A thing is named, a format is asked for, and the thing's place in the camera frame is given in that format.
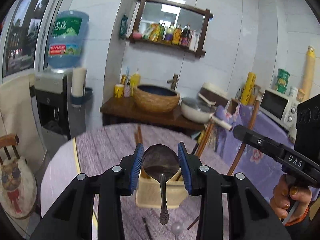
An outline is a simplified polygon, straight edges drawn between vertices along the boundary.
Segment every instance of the wooden counter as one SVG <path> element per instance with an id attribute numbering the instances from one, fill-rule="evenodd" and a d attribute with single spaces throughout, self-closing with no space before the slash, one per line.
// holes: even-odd
<path id="1" fill-rule="evenodd" d="M 120 117 L 129 119 L 129 122 L 130 120 L 134 120 L 145 124 L 172 126 L 199 131 L 204 129 L 203 124 L 184 118 L 179 106 L 168 113 L 150 113 L 138 108 L 132 97 L 112 97 L 100 107 L 100 112 L 103 113 L 103 125 L 119 123 L 115 117 Z"/>

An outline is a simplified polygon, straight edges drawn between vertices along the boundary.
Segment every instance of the wooden mirror frame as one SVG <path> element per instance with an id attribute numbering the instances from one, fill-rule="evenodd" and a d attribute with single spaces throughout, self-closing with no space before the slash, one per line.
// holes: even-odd
<path id="1" fill-rule="evenodd" d="M 189 52 L 189 53 L 195 54 L 196 57 L 198 57 L 198 58 L 201 58 L 201 56 L 205 55 L 205 51 L 203 50 L 204 40 L 205 40 L 205 36 L 207 34 L 207 28 L 208 28 L 209 19 L 212 19 L 212 17 L 213 17 L 213 14 L 210 12 L 209 9 L 201 10 L 199 8 L 192 7 L 190 5 L 181 4 L 181 3 L 172 2 L 172 1 L 167 1 L 167 0 L 138 0 L 138 1 L 140 1 L 140 5 L 139 5 L 138 11 L 137 11 L 136 18 L 134 20 L 132 33 L 129 36 L 130 43 L 135 43 L 137 41 L 137 42 L 146 42 L 146 43 L 159 44 L 159 45 L 163 45 L 163 46 L 166 46 L 166 47 L 172 47 L 172 48 L 176 48 L 176 49 L 179 49 L 179 50 L 183 50 L 184 52 Z M 133 38 L 133 31 L 139 29 L 141 17 L 142 17 L 146 2 L 153 2 L 153 3 L 161 3 L 161 4 L 172 5 L 172 6 L 180 7 L 180 8 L 183 8 L 183 9 L 186 9 L 186 10 L 189 10 L 189 11 L 192 11 L 192 12 L 195 12 L 195 13 L 203 15 L 204 16 L 204 20 L 203 20 L 203 24 L 202 24 L 201 34 L 200 34 L 200 37 L 199 37 L 199 43 L 198 43 L 197 51 L 194 52 L 192 50 L 185 49 L 183 47 L 180 47 L 178 45 L 173 45 L 173 44 L 158 43 L 158 42 L 153 42 L 153 41 L 143 40 L 143 39 L 139 39 L 139 40 L 134 39 Z"/>

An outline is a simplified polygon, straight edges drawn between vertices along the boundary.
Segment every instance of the metal spoon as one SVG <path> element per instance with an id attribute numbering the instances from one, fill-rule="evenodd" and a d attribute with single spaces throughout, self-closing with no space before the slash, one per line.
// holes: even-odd
<path id="1" fill-rule="evenodd" d="M 179 170 L 178 156 L 166 145 L 155 144 L 143 154 L 142 166 L 150 177 L 160 183 L 161 212 L 159 220 L 162 225 L 165 225 L 169 221 L 165 184 Z"/>

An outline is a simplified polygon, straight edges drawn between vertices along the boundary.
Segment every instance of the blue water bottle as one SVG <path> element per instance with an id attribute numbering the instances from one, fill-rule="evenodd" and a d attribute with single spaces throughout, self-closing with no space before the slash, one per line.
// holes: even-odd
<path id="1" fill-rule="evenodd" d="M 48 64 L 51 68 L 76 67 L 81 56 L 82 41 L 88 30 L 89 16 L 79 11 L 58 13 L 52 30 Z"/>

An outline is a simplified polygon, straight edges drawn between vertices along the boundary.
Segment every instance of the screw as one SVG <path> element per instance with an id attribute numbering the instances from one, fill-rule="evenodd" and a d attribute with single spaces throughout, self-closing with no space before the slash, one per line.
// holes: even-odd
<path id="1" fill-rule="evenodd" d="M 121 171 L 122 170 L 122 168 L 121 168 L 121 166 L 114 166 L 113 168 L 112 168 L 112 171 L 114 171 L 114 172 L 119 172 L 119 171 Z"/>
<path id="2" fill-rule="evenodd" d="M 243 180 L 245 178 L 245 176 L 244 176 L 243 173 L 239 172 L 239 173 L 236 174 L 236 178 L 239 179 L 239 180 Z"/>
<path id="3" fill-rule="evenodd" d="M 84 173 L 80 173 L 77 175 L 77 180 L 83 180 L 85 179 L 85 174 Z"/>
<path id="4" fill-rule="evenodd" d="M 203 171 L 203 172 L 206 172 L 206 171 L 209 170 L 209 167 L 208 167 L 207 165 L 201 165 L 201 166 L 199 167 L 199 170 L 201 170 L 201 171 Z"/>

